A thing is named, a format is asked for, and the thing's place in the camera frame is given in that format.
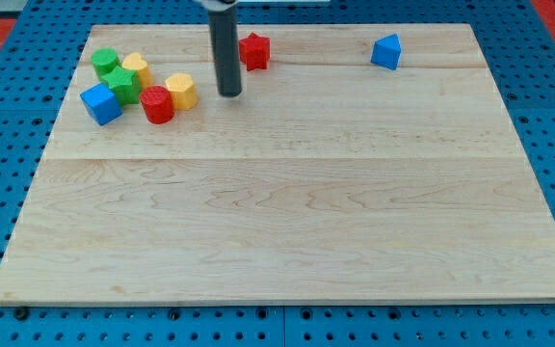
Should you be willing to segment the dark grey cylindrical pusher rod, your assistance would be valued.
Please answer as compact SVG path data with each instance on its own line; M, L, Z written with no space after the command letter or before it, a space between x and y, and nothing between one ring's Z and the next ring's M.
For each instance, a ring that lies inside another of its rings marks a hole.
M208 3L208 22L218 92L235 97L242 92L235 3Z

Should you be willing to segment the silver rod mount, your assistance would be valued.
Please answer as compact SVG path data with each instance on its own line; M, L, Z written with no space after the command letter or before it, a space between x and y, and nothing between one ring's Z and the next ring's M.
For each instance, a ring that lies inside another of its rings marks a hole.
M195 0L204 8L231 8L238 4L237 0Z

